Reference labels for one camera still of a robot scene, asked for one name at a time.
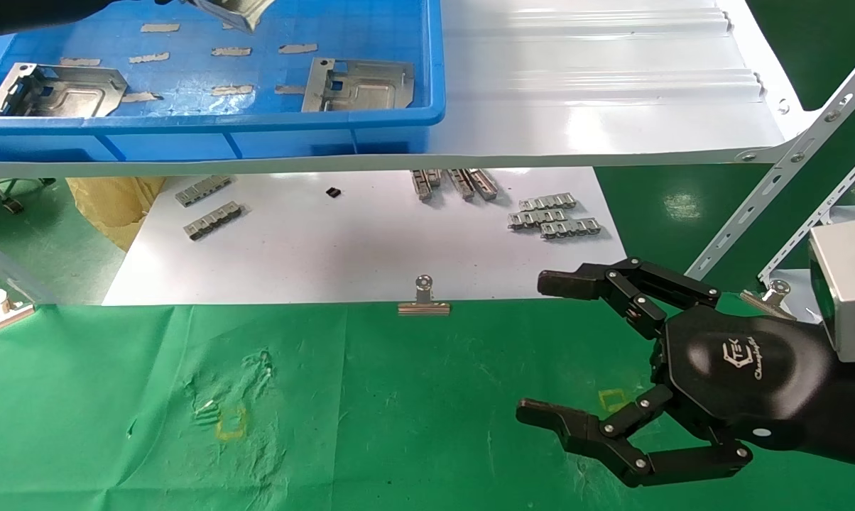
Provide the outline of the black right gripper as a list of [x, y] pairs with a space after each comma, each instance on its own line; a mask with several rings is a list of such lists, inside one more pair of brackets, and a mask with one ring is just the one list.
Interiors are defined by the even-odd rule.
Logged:
[[[554, 432], [565, 452], [600, 461], [629, 488], [732, 478], [753, 459], [739, 440], [855, 465], [855, 362], [839, 359], [821, 324], [729, 316], [713, 309], [719, 289], [638, 258], [544, 270], [538, 293], [602, 300], [645, 339], [660, 337], [667, 385], [606, 419], [534, 399], [516, 405], [516, 420]], [[668, 320], [658, 302], [686, 311]], [[709, 444], [632, 446], [668, 411]]]

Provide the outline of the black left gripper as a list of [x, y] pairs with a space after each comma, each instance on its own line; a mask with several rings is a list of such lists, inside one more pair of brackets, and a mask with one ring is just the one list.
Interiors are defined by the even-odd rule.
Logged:
[[109, 9], [114, 13], [170, 13], [187, 1], [0, 1], [0, 35], [68, 25]]

